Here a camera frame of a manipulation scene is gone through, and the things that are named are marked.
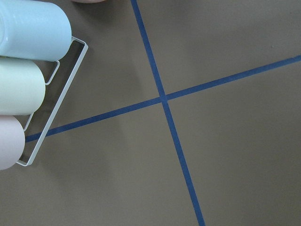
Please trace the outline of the light pink cup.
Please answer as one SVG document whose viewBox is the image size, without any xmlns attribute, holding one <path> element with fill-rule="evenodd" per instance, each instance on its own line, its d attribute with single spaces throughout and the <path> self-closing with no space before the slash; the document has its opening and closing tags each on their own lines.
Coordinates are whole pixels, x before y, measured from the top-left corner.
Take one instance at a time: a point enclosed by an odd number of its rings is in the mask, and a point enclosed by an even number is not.
<svg viewBox="0 0 301 226">
<path fill-rule="evenodd" d="M 9 115 L 0 116 L 0 169 L 12 167 L 21 157 L 25 146 L 24 129 Z"/>
</svg>

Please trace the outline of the light green cup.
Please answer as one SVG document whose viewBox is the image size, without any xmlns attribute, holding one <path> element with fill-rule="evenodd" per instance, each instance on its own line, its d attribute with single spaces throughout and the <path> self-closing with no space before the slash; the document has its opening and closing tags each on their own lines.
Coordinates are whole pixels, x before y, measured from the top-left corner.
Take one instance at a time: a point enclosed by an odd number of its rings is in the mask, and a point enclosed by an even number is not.
<svg viewBox="0 0 301 226">
<path fill-rule="evenodd" d="M 30 115 L 41 106 L 46 92 L 44 76 L 31 60 L 0 59 L 0 114 Z"/>
</svg>

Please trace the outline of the light blue cup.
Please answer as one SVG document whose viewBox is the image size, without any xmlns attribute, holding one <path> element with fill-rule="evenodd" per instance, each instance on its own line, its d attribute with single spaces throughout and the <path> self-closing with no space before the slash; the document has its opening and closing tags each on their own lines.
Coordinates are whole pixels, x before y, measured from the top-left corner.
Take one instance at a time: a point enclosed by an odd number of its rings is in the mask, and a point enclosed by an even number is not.
<svg viewBox="0 0 301 226">
<path fill-rule="evenodd" d="M 0 2 L 1 56 L 54 62 L 66 55 L 71 37 L 68 17 L 54 3 Z"/>
</svg>

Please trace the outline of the pink bowl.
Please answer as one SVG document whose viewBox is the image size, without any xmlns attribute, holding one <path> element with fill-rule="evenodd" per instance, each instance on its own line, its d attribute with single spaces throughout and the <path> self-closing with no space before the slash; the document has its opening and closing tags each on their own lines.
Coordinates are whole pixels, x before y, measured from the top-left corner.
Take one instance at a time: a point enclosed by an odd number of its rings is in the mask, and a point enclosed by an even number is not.
<svg viewBox="0 0 301 226">
<path fill-rule="evenodd" d="M 77 3 L 83 3 L 83 4 L 94 4 L 94 3 L 104 2 L 106 0 L 71 0 L 71 1 Z"/>
</svg>

